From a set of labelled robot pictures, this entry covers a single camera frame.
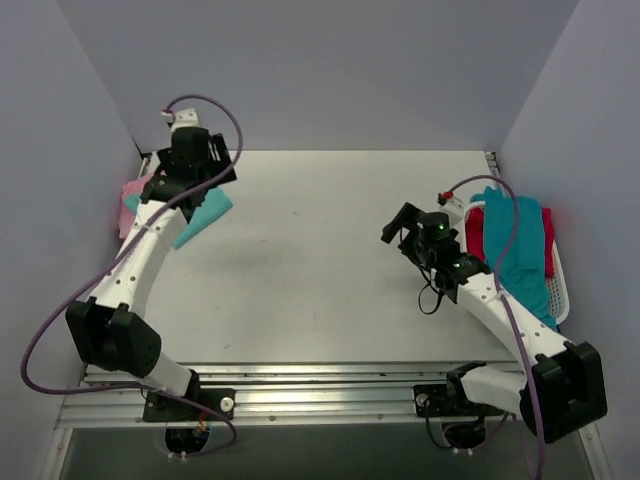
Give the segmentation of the teal blue t-shirt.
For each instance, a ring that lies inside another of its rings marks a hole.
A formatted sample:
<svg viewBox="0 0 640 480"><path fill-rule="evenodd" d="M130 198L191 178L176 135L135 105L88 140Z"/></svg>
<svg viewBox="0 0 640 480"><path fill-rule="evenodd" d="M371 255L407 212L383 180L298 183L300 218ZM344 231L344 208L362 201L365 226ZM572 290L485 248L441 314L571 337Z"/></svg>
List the teal blue t-shirt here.
<svg viewBox="0 0 640 480"><path fill-rule="evenodd" d="M510 238L514 211L511 197L487 187L471 197L484 203L469 211L466 220L467 251L494 268ZM519 226L499 268L500 284L546 326L554 329L556 319L549 307L546 279L554 275L551 258L555 230L551 210L536 199L518 198Z"/></svg>

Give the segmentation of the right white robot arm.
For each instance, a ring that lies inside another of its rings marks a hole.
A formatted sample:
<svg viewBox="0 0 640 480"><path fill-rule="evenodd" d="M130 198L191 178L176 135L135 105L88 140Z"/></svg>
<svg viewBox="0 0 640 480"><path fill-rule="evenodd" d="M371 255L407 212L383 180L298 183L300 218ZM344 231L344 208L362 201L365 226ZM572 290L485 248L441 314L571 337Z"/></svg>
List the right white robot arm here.
<svg viewBox="0 0 640 480"><path fill-rule="evenodd" d="M401 254L430 274L439 296L478 319L523 369L516 374L475 361L450 371L443 390L450 409L494 407L522 419L547 444L607 414L599 352L550 329L497 284L483 261L462 251L447 213L405 203L381 239L397 240Z"/></svg>

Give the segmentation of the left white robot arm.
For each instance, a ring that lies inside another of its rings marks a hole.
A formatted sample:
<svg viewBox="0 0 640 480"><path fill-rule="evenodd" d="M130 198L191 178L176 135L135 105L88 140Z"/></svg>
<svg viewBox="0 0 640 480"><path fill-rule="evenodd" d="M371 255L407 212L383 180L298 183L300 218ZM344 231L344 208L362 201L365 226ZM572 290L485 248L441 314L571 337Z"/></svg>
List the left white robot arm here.
<svg viewBox="0 0 640 480"><path fill-rule="evenodd" d="M152 286L174 242L203 205L209 189L237 176L220 134L187 126L159 152L160 165L144 185L134 224L110 269L84 301L73 301L65 319L81 360L110 372L124 372L155 391L179 419L194 417L202 395L194 373L170 359L145 320ZM208 189L200 189L207 183Z"/></svg>

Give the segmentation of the mint green t-shirt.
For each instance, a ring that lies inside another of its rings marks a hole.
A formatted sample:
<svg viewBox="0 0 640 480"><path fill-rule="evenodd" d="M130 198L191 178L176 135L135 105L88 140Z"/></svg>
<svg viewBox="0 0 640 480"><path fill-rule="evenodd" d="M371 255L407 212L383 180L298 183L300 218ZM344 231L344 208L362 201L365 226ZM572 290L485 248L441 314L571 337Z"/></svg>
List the mint green t-shirt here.
<svg viewBox="0 0 640 480"><path fill-rule="evenodd" d="M221 188L216 187L209 190L203 203L196 208L192 218L187 222L187 226L176 237L173 248L180 249L202 230L225 215L232 207L231 199Z"/></svg>

